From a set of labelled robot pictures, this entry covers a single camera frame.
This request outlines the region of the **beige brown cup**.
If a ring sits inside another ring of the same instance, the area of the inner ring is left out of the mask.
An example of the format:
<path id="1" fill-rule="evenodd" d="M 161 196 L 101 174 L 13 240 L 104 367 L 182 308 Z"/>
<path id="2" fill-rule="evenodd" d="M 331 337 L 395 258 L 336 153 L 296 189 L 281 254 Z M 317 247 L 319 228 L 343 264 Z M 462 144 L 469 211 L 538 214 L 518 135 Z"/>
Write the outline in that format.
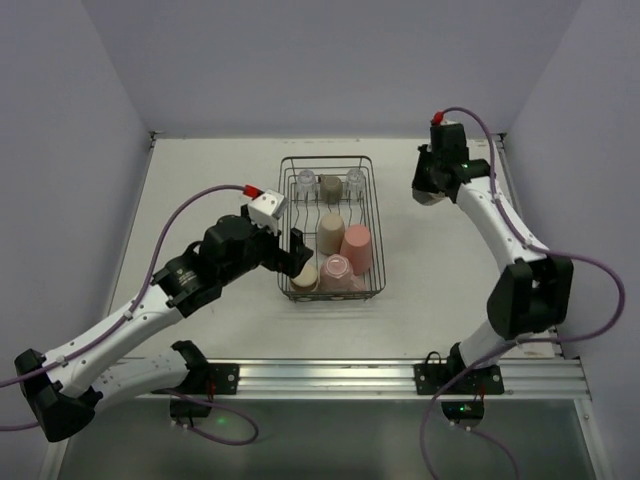
<path id="1" fill-rule="evenodd" d="M 290 279 L 291 288 L 295 292 L 308 293 L 316 289 L 318 285 L 318 271 L 312 263 L 307 263 L 300 274 Z"/>

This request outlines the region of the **black mug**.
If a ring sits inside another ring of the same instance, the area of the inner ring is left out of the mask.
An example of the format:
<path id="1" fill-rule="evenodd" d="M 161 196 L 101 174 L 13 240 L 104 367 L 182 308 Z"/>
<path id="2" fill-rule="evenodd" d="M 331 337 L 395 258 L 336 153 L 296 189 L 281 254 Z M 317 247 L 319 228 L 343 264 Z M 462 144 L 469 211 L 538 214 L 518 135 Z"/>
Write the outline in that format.
<path id="1" fill-rule="evenodd" d="M 433 193 L 433 192 L 413 189 L 412 198 L 422 206 L 433 206 L 441 202 L 442 200 L 444 200 L 446 198 L 446 195 L 441 192 Z"/>

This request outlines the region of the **beige tall cup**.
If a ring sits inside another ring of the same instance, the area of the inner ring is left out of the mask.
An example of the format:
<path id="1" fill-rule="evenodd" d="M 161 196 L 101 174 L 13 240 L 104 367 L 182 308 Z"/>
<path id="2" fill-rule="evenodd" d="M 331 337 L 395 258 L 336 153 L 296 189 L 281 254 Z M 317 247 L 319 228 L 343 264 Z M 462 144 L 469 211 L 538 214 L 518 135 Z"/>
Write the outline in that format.
<path id="1" fill-rule="evenodd" d="M 317 247 L 320 253 L 330 256 L 338 254 L 341 249 L 345 233 L 345 224 L 337 213 L 325 214 L 319 222 L 317 229 Z"/>

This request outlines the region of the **pink glass cup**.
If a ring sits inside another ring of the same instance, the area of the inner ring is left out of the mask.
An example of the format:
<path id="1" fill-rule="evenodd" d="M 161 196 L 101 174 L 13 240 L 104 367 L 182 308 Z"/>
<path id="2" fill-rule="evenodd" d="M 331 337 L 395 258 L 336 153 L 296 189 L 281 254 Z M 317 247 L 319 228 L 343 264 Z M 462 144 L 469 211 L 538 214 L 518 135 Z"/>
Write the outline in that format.
<path id="1" fill-rule="evenodd" d="M 339 254 L 329 256 L 320 268 L 319 288 L 325 292 L 360 292 L 366 289 L 350 261 Z"/>

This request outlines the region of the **pink tall cup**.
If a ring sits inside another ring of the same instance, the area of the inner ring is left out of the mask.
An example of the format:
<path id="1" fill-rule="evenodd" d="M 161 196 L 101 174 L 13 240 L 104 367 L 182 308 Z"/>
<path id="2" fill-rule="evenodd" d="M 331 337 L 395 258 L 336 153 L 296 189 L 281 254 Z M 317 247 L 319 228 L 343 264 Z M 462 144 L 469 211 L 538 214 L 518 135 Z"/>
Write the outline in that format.
<path id="1" fill-rule="evenodd" d="M 345 230 L 340 254 L 351 263 L 355 275 L 367 272 L 373 262 L 372 236 L 362 224 L 351 225 Z"/>

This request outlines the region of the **clear glass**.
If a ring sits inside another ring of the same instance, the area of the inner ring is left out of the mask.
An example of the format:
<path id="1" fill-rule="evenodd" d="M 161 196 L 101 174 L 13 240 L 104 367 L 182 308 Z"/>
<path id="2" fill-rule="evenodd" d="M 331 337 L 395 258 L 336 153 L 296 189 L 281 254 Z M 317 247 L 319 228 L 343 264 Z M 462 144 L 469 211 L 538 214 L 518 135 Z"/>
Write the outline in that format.
<path id="1" fill-rule="evenodd" d="M 345 177 L 345 189 L 347 196 L 352 199 L 359 198 L 366 188 L 366 176 L 359 168 L 350 169 Z"/>
<path id="2" fill-rule="evenodd" d="M 318 180 L 314 172 L 310 169 L 300 170 L 295 182 L 296 196 L 305 199 L 313 199 L 318 191 Z"/>

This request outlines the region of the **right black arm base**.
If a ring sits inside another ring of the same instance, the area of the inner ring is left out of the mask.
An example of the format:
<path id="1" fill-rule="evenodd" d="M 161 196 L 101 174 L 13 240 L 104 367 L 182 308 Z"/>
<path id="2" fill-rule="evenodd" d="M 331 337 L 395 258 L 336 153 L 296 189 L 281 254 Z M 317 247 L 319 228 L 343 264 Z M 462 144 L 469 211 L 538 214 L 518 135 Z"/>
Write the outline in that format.
<path id="1" fill-rule="evenodd" d="M 458 361 L 449 362 L 449 359 L 443 359 L 438 352 L 431 351 L 413 369 L 416 393 L 426 396 L 439 391 L 462 367 Z M 497 365 L 475 369 L 446 391 L 446 394 L 470 396 L 471 399 L 443 401 L 441 409 L 454 425 L 471 429 L 478 426 L 484 418 L 485 397 L 504 393 L 501 370 Z"/>

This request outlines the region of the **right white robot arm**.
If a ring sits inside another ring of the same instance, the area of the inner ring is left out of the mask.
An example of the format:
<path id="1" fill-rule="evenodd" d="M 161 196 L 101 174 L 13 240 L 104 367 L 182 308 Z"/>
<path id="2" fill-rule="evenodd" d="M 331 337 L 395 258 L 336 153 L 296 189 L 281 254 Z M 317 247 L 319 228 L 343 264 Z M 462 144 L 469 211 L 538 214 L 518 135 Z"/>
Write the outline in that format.
<path id="1" fill-rule="evenodd" d="M 566 319 L 574 266 L 546 252 L 500 189 L 495 167 L 472 159 L 459 123 L 430 127 L 430 142 L 418 147 L 412 194 L 422 205 L 449 199 L 471 220 L 492 253 L 500 276 L 486 303 L 485 319 L 447 358 L 455 375 L 497 362 L 490 353 L 542 333 Z"/>

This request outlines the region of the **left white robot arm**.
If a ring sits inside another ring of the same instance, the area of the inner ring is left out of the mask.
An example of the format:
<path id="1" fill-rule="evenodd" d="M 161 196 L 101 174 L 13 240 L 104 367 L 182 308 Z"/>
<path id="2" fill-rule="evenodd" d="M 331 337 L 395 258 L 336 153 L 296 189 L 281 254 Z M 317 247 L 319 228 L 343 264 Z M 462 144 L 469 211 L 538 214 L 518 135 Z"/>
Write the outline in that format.
<path id="1" fill-rule="evenodd" d="M 41 353 L 28 349 L 14 361 L 20 389 L 50 442 L 84 429 L 102 410 L 121 401 L 162 390 L 200 393 L 212 369 L 190 340 L 142 360 L 123 357 L 160 331 L 220 298 L 224 287 L 263 267 L 290 278 L 311 259 L 300 230 L 280 247 L 276 227 L 252 221 L 250 209 L 221 217 L 200 241 L 152 275 L 140 298 L 64 346 Z"/>

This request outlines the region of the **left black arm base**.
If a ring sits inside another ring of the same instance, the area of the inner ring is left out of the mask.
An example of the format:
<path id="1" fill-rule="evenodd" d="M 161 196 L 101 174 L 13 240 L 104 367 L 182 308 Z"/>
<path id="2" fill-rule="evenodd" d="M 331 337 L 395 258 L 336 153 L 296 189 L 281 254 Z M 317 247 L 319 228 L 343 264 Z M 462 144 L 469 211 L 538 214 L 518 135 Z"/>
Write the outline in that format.
<path id="1" fill-rule="evenodd" d="M 205 370 L 189 373 L 176 388 L 180 394 L 202 396 L 212 402 L 220 396 L 235 395 L 239 383 L 239 365 L 234 363 L 210 363 Z M 202 406 L 179 397 L 169 403 L 169 415 L 173 420 L 195 420 L 207 418 L 212 408 Z"/>

